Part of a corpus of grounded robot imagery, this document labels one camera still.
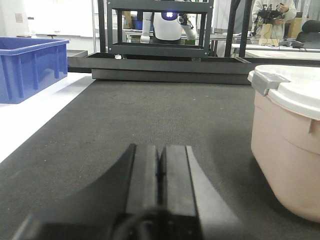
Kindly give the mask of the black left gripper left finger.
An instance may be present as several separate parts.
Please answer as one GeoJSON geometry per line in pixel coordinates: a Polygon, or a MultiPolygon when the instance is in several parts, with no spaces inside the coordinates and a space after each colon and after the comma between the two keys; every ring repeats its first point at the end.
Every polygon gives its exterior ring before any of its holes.
{"type": "Polygon", "coordinates": [[[157,150],[131,144],[98,179],[31,213],[17,240],[154,240],[157,150]]]}

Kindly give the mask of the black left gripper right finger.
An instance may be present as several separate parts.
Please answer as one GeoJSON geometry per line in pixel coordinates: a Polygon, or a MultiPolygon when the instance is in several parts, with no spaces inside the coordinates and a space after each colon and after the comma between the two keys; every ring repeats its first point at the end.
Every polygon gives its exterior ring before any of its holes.
{"type": "Polygon", "coordinates": [[[241,220],[200,167],[191,146],[168,145],[160,158],[167,240],[243,240],[241,220]]]}

